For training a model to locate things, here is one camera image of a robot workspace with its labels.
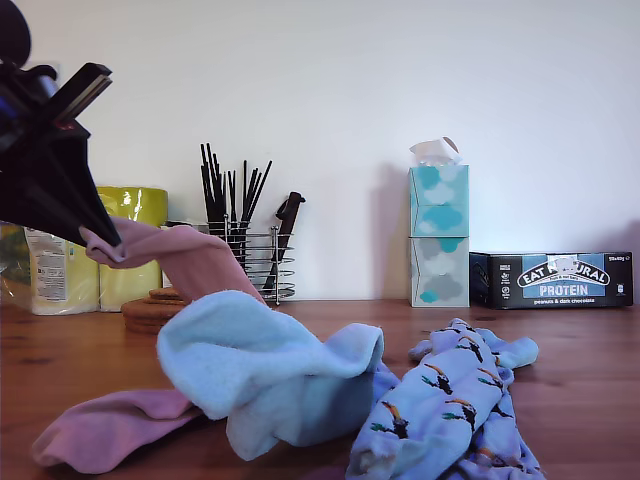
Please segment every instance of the wooden table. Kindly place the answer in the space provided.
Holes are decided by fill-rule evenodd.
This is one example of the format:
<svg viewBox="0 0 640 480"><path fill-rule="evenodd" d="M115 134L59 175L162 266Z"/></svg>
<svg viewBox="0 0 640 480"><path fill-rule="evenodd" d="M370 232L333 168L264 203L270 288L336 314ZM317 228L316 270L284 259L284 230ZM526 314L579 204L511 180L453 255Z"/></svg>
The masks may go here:
<svg viewBox="0 0 640 480"><path fill-rule="evenodd" d="M493 311L412 309L405 301L291 302L280 307L320 339L362 322L383 328L384 360L402 375L407 350L453 317L506 340L530 336L535 365L511 387L525 441L547 471L563 480L640 475L640 307ZM43 470L29 457L37 436L65 409L107 393L165 388L155 337L128 332L119 314L36 317L3 307L2 480L88 478L68 467ZM344 478L355 434L312 448L282 442L252 461L229 447L224 421L200 418L143 447L105 480Z"/></svg>

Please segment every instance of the wire basket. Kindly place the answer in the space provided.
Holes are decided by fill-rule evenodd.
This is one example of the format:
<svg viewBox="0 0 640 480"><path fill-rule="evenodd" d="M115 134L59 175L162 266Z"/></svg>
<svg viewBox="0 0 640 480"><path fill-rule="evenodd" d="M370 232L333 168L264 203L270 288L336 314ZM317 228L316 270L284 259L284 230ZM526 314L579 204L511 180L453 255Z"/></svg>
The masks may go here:
<svg viewBox="0 0 640 480"><path fill-rule="evenodd" d="M293 234L279 233L276 225L269 233L250 233L249 223L232 224L228 218L224 222L209 222L208 226L211 235L222 238L231 247L265 301L280 305L281 300L295 295L295 283L288 278L295 273L290 265L294 261L290 256L293 247L288 246Z"/></svg>

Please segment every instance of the plastic packaging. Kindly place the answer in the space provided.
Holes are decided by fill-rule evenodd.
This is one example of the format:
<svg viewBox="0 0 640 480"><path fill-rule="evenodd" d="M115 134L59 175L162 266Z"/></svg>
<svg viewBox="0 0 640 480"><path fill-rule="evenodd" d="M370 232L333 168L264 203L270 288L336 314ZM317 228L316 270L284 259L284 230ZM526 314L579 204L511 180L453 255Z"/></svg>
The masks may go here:
<svg viewBox="0 0 640 480"><path fill-rule="evenodd" d="M98 265L85 249L66 240L0 225L2 301L36 315L98 310Z"/></svg>
<svg viewBox="0 0 640 480"><path fill-rule="evenodd" d="M31 261L24 230L0 222L0 303L31 310Z"/></svg>
<svg viewBox="0 0 640 480"><path fill-rule="evenodd" d="M24 230L30 252L31 312L69 315L98 310L98 264L87 257L84 247Z"/></svg>

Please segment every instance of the black box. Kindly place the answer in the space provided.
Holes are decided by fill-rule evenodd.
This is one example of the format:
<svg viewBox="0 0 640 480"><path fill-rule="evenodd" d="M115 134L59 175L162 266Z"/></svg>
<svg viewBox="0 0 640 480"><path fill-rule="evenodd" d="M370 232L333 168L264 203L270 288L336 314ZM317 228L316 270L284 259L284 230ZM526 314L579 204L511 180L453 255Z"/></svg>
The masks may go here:
<svg viewBox="0 0 640 480"><path fill-rule="evenodd" d="M471 301L490 308L633 305L630 252L469 254Z"/></svg>

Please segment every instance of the tissue box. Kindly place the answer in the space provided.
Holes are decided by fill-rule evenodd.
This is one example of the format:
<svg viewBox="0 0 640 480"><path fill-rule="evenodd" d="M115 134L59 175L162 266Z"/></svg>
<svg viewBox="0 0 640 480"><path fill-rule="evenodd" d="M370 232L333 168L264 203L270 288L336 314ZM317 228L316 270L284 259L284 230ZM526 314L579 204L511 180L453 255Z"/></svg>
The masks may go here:
<svg viewBox="0 0 640 480"><path fill-rule="evenodd" d="M411 306L469 306L469 239L410 238Z"/></svg>
<svg viewBox="0 0 640 480"><path fill-rule="evenodd" d="M410 237L469 236L469 166L409 170Z"/></svg>

